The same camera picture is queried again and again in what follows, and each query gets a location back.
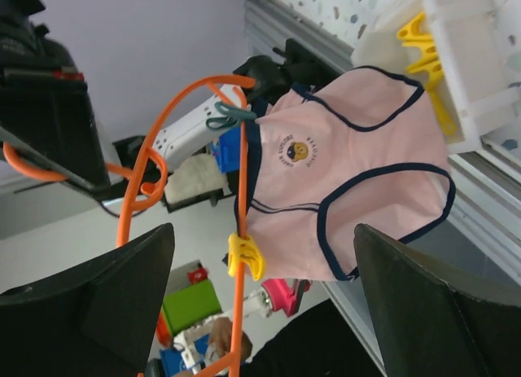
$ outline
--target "plastic container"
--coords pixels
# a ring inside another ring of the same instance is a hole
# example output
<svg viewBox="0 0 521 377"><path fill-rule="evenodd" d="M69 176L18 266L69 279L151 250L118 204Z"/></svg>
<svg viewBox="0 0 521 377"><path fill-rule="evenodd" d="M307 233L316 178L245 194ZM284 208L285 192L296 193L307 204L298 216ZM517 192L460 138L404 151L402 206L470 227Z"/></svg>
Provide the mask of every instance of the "plastic container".
<svg viewBox="0 0 521 377"><path fill-rule="evenodd" d="M432 35L444 71L435 92L456 125L445 135L451 154L481 149L481 135L515 118L512 103L519 95L508 88L494 45L492 9L492 0L396 0L376 17L352 54L355 66L374 65L425 84L427 74L406 71L421 51L403 47L397 37L425 12L422 31Z"/></svg>
<svg viewBox="0 0 521 377"><path fill-rule="evenodd" d="M234 127L212 143L212 154L215 156L217 166L222 173L233 172L240 165L240 138L241 129Z"/></svg>

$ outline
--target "yellow bear face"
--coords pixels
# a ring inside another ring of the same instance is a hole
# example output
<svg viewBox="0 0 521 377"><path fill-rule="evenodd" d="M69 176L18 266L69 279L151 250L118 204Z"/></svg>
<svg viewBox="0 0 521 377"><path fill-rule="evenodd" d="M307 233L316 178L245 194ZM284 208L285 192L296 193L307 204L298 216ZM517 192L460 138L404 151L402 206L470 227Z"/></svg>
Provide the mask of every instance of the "yellow bear face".
<svg viewBox="0 0 521 377"><path fill-rule="evenodd" d="M308 146L303 142L292 142L287 148L287 156L294 163L300 160L305 160L308 157L308 154Z"/></svg>

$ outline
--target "gray wall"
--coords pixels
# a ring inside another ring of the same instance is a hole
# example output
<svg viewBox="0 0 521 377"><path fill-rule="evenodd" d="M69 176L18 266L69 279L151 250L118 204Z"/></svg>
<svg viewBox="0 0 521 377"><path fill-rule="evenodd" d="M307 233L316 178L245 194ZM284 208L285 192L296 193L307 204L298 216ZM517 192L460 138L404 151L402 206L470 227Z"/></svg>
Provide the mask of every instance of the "gray wall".
<svg viewBox="0 0 521 377"><path fill-rule="evenodd" d="M143 134L164 105L201 77L247 57L243 0L42 0L50 36L71 52L110 139ZM209 92L174 112L184 115ZM16 174L6 164L0 179ZM0 239L80 213L93 204L65 187L0 196Z"/></svg>

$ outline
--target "pink garment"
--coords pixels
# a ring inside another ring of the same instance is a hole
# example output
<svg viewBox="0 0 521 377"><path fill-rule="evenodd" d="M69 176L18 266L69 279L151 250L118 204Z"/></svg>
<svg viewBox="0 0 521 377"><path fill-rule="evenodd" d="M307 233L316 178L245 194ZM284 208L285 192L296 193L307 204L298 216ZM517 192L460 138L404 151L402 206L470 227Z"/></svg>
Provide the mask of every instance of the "pink garment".
<svg viewBox="0 0 521 377"><path fill-rule="evenodd" d="M353 279L357 224L408 243L449 215L444 137L407 77L366 67L316 94L294 88L247 137L247 226L266 278Z"/></svg>

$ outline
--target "speckled tabletop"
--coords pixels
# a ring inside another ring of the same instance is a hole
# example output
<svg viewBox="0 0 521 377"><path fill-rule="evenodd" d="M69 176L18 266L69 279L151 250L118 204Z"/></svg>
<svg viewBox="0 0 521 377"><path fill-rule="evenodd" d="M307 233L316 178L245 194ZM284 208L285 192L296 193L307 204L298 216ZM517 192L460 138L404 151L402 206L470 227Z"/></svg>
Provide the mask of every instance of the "speckled tabletop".
<svg viewBox="0 0 521 377"><path fill-rule="evenodd" d="M367 24L393 0L279 0L327 32L356 47ZM521 95L521 0L494 0L491 14L497 49L503 58L505 75L510 86ZM521 116L521 102L516 105ZM521 117L485 136L505 148L521 164Z"/></svg>

